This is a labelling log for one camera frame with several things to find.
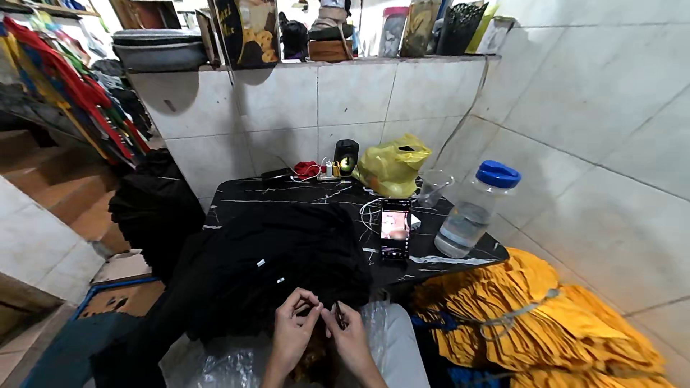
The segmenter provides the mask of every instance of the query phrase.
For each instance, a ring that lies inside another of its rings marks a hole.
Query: black marble table
[[[362,205],[374,200],[377,196],[364,190],[364,186],[355,178],[348,177],[340,181],[317,182],[271,182],[265,184],[260,178],[231,180],[218,186],[213,202],[206,216],[204,228],[216,229],[237,217],[251,206],[261,206],[263,202],[286,202],[300,204],[340,204],[345,208],[353,221],[369,259],[374,287],[388,284],[423,280],[445,273],[455,273],[492,265],[508,259],[508,252],[488,233],[477,243],[477,246],[464,258],[463,263],[417,263],[383,261],[378,253],[381,248],[380,236],[370,231],[360,220],[359,210]],[[380,201],[370,205],[366,212],[380,208]],[[411,233],[410,256],[444,256],[433,243],[434,236],[441,228],[453,205],[441,198],[434,208],[423,208],[413,203],[412,214],[422,221],[421,227]],[[380,228],[380,213],[373,215],[374,230]]]

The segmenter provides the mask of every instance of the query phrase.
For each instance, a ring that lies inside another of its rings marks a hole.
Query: cardboard box
[[[109,311],[143,317],[164,289],[165,285],[160,280],[105,289],[91,298],[79,318]]]

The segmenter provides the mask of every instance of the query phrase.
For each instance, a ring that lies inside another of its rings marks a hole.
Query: scissors
[[[347,329],[347,324],[345,323],[344,315],[340,309],[340,302],[335,302],[335,321],[338,322],[338,327],[340,330]]]

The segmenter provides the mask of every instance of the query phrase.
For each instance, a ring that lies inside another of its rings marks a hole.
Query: plastic bag
[[[352,176],[383,196],[407,198],[417,190],[417,172],[429,155],[431,149],[422,140],[406,133],[403,137],[367,148]]]
[[[386,309],[389,302],[370,302],[360,311],[367,332],[369,349],[379,371],[384,373],[386,355]],[[183,335],[170,346],[159,366],[168,388],[259,388],[271,351],[271,340],[265,334],[257,337],[224,337],[206,346]],[[356,387],[356,379],[340,368],[336,387]],[[320,387],[299,382],[290,388]]]

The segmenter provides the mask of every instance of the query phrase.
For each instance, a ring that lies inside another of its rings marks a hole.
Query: blue bottle cap
[[[475,177],[494,187],[513,188],[522,179],[522,174],[495,160],[484,160]]]

